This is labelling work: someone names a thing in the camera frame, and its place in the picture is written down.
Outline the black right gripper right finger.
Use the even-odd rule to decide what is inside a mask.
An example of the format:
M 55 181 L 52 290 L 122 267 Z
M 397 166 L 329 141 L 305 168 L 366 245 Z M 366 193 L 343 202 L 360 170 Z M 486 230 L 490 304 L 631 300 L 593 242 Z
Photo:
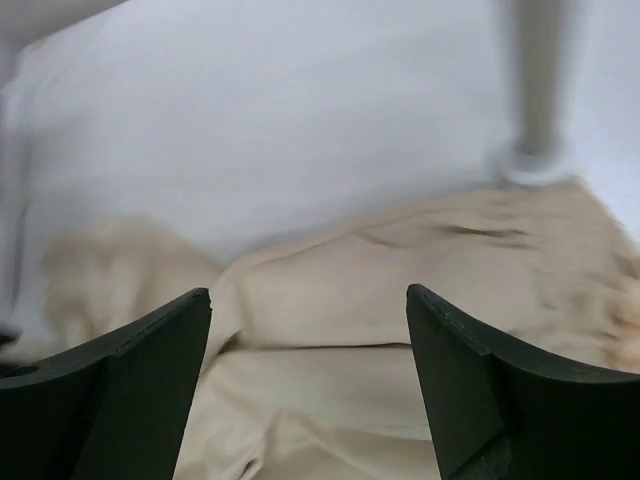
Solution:
M 638 375 L 542 350 L 419 284 L 406 315 L 442 478 L 638 478 Z

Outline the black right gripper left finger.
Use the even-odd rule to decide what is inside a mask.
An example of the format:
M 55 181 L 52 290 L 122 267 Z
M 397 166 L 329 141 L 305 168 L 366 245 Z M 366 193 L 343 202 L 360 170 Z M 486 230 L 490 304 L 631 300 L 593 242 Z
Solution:
M 210 321 L 198 288 L 55 356 L 2 361 L 2 479 L 172 478 Z

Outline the beige trousers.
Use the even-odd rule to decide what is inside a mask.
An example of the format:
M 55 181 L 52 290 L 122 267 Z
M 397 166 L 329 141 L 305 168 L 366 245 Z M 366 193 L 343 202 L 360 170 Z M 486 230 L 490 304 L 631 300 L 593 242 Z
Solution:
M 407 287 L 569 358 L 639 367 L 639 249 L 582 184 L 428 200 L 221 268 L 141 217 L 54 239 L 63 348 L 205 287 L 213 318 L 178 479 L 434 479 Z

